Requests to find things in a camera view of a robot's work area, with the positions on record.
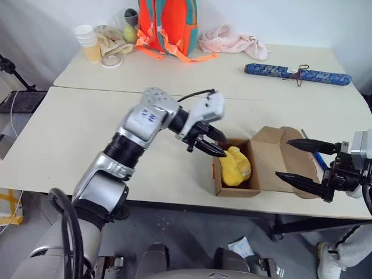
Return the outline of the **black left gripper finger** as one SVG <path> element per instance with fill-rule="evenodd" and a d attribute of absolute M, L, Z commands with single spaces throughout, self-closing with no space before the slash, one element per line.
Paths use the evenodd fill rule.
<path fill-rule="evenodd" d="M 196 141 L 196 148 L 200 151 L 217 158 L 226 157 L 226 153 L 218 145 L 205 141 L 204 139 L 198 139 Z"/>
<path fill-rule="evenodd" d="M 213 127 L 212 125 L 209 125 L 207 136 L 217 142 L 228 142 L 228 139 L 224 135 L 222 131 L 220 131 L 218 128 Z"/>

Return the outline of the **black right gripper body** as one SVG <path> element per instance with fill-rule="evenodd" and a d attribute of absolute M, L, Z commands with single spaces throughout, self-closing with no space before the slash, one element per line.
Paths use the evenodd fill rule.
<path fill-rule="evenodd" d="M 333 162 L 324 172 L 321 184 L 335 191 L 348 193 L 361 192 L 365 201 L 369 199 L 369 160 L 359 152 L 348 153 L 348 143 L 341 143 L 341 150 L 336 153 Z"/>

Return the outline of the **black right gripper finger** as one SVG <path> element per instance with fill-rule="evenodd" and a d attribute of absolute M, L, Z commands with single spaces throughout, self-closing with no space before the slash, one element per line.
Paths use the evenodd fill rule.
<path fill-rule="evenodd" d="M 325 187 L 312 179 L 293 173 L 275 172 L 276 176 L 296 189 L 308 192 L 320 197 L 325 202 L 332 201 L 332 189 Z"/>
<path fill-rule="evenodd" d="M 310 153 L 323 153 L 326 155 L 333 155 L 341 150 L 341 143 L 329 143 L 324 141 L 318 141 L 316 139 L 291 139 L 287 141 L 287 144 L 292 147 L 310 152 Z"/>

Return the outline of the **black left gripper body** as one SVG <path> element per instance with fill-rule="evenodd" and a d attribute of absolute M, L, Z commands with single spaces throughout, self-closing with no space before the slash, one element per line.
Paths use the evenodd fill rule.
<path fill-rule="evenodd" d="M 187 144 L 187 151 L 192 152 L 194 148 L 199 149 L 204 153 L 210 153 L 210 146 L 203 139 L 203 136 L 209 132 L 209 124 L 205 121 L 196 122 L 186 136 L 182 139 L 182 142 Z"/>

